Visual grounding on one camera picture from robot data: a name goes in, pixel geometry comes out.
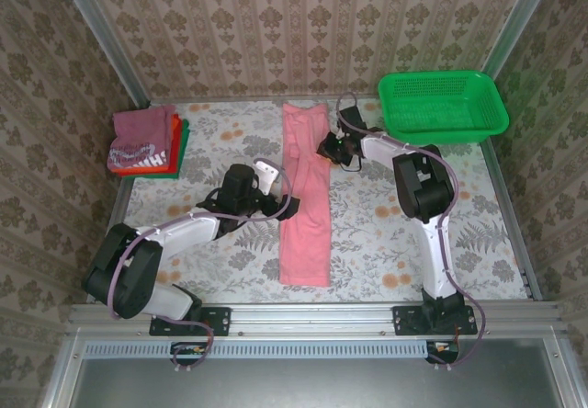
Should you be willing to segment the pink t-shirt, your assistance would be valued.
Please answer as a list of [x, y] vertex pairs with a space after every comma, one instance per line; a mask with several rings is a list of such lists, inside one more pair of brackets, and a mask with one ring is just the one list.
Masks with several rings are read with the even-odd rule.
[[302, 287], [330, 285], [331, 163], [317, 151], [330, 131], [324, 104], [299, 108], [285, 104], [283, 167], [300, 201], [295, 215], [280, 223], [279, 282]]

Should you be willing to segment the green folded t-shirt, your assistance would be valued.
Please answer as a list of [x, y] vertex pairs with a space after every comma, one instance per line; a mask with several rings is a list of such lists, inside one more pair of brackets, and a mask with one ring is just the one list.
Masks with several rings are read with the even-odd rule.
[[148, 179], [178, 179], [182, 163], [184, 161], [185, 151], [189, 138], [189, 122], [186, 119], [179, 121], [175, 119], [174, 138], [172, 140], [172, 162], [169, 167], [162, 172], [134, 172], [123, 173], [122, 178], [148, 178]]

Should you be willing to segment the orange folded t-shirt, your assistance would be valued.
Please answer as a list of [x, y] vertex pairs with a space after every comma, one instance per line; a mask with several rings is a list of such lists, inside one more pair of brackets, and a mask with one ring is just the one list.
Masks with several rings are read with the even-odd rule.
[[183, 140], [183, 121], [177, 114], [172, 117], [173, 136], [171, 150], [169, 153], [169, 165], [166, 168], [131, 168], [128, 170], [117, 170], [115, 174], [120, 177], [146, 177], [146, 178], [173, 178], [178, 174], [180, 165], [180, 150]]

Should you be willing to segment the floral table cloth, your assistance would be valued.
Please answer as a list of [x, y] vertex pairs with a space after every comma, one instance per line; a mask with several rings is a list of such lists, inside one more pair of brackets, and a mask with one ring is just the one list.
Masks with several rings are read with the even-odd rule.
[[[232, 164], [282, 159], [282, 102], [179, 104], [189, 122], [178, 179], [139, 178], [124, 222], [154, 225], [189, 211], [218, 187]], [[449, 144], [441, 154], [458, 176], [449, 238], [457, 283], [477, 300], [523, 300], [503, 215], [478, 144]], [[423, 264], [415, 224], [401, 211], [390, 169], [364, 161], [330, 176], [330, 285], [279, 282], [276, 221], [254, 222], [218, 241], [186, 249], [160, 265], [158, 280], [207, 303], [383, 302], [419, 300]]]

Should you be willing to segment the green plastic basket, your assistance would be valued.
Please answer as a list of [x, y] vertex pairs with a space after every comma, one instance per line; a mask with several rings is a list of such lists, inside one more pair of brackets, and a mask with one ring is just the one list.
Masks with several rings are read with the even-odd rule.
[[412, 145], [480, 143], [509, 126], [494, 81], [481, 72], [387, 74], [378, 91], [389, 135]]

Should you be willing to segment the black electronics box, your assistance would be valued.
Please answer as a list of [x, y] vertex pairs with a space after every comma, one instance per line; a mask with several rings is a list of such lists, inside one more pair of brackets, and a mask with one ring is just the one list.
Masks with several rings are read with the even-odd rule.
[[208, 354], [208, 342], [178, 342], [170, 346], [170, 360], [180, 368], [195, 367]]
[[430, 364], [453, 364], [458, 360], [459, 347], [457, 341], [427, 341], [427, 357]]

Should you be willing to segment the grey metal sheet panel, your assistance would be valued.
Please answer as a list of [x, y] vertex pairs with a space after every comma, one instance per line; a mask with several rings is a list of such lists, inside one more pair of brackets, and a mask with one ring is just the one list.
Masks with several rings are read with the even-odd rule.
[[63, 346], [41, 408], [588, 408], [571, 346], [491, 339], [452, 367], [420, 358], [92, 357]]

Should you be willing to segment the aluminium mounting rail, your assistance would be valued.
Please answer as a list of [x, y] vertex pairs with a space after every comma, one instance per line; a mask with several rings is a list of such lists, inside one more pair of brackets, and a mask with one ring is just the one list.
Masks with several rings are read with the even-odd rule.
[[[235, 304], [229, 339], [391, 339], [395, 336], [392, 308], [396, 302], [319, 304]], [[478, 333], [486, 339], [539, 338], [567, 332], [558, 306], [532, 300], [490, 300], [474, 312]], [[106, 307], [75, 305], [65, 335], [95, 339], [132, 339], [149, 334], [151, 317], [139, 315], [115, 321]]]

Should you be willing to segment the aluminium table side rail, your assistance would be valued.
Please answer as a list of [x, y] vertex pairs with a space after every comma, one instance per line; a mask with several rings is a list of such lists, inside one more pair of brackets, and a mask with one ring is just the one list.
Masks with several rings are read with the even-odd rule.
[[496, 152], [494, 151], [490, 139], [486, 139], [481, 143], [481, 151], [487, 165], [497, 201], [502, 211], [504, 226], [510, 238], [511, 246], [514, 251], [514, 258], [518, 264], [520, 275], [525, 283], [527, 295], [532, 300], [544, 300], [537, 282], [537, 276], [535, 275], [526, 249], [525, 241], [517, 221], [515, 209], [509, 196]]
[[123, 179], [120, 182], [119, 190], [107, 223], [106, 232], [102, 235], [102, 237], [99, 240], [97, 240], [98, 243], [102, 243], [104, 241], [107, 232], [114, 225], [124, 222], [128, 206], [130, 204], [130, 196], [132, 193], [133, 184], [133, 179]]

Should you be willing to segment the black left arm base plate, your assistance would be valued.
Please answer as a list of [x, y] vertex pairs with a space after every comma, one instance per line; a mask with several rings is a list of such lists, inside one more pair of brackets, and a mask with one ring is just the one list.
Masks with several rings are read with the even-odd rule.
[[[199, 322], [207, 325], [215, 336], [227, 336], [229, 334], [232, 318], [232, 309], [229, 307], [198, 307], [190, 310], [184, 317], [184, 322]], [[149, 335], [151, 336], [205, 336], [205, 328], [194, 324], [170, 323], [159, 317], [151, 320]]]

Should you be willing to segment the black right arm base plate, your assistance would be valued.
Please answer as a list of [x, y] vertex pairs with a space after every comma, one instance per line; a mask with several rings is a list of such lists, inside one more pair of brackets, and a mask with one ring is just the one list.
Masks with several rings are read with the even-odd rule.
[[395, 334], [452, 335], [478, 333], [474, 312], [470, 306], [454, 312], [428, 313], [424, 306], [395, 306], [392, 308]]

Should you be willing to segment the aluminium frame post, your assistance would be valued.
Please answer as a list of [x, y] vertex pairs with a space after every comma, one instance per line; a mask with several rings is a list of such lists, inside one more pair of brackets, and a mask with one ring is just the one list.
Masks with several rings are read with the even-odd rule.
[[107, 14], [98, 0], [73, 1], [135, 106], [147, 108], [150, 105], [147, 92], [132, 67], [130, 56], [124, 51], [111, 23], [107, 21]]
[[481, 71], [496, 80], [541, 0], [516, 0]]

